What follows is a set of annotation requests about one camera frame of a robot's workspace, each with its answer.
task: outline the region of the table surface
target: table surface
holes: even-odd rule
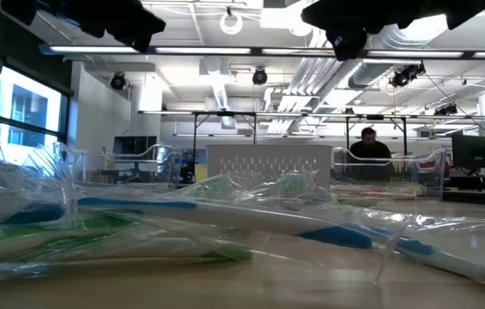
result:
[[[398,201],[376,209],[485,217],[485,206]],[[273,237],[306,254],[314,242]],[[393,254],[374,283],[365,270],[316,269],[265,257],[219,264],[119,264],[0,283],[0,308],[485,308],[485,284]]]

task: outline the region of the security camera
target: security camera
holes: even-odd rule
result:
[[[114,73],[114,77],[111,79],[111,87],[115,90],[124,90],[128,87],[124,72]]]
[[[257,68],[256,72],[253,74],[252,78],[253,84],[257,86],[261,86],[267,83],[267,73],[265,73],[265,69]]]

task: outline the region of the clear plastic bin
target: clear plastic bin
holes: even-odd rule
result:
[[[355,157],[345,148],[332,150],[330,191],[366,198],[434,198],[444,190],[446,150],[391,159]]]
[[[179,183],[181,151],[156,144],[141,154],[100,154],[54,145],[75,182],[150,185],[175,188]]]

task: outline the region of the white plastic basket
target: white plastic basket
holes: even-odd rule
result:
[[[330,185],[331,146],[326,145],[209,145],[208,176],[254,172],[272,179],[290,171],[316,172],[314,182]]]

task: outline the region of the man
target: man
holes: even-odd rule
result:
[[[351,154],[358,158],[390,159],[391,151],[384,143],[376,141],[376,131],[364,128],[361,132],[362,140],[351,145]]]
[[[376,131],[365,128],[361,132],[361,141],[351,145],[351,154],[357,158],[390,159],[391,151],[382,142],[376,141]],[[391,179],[394,172],[389,161],[356,160],[349,157],[349,163],[354,164],[351,170],[353,179],[385,182]]]

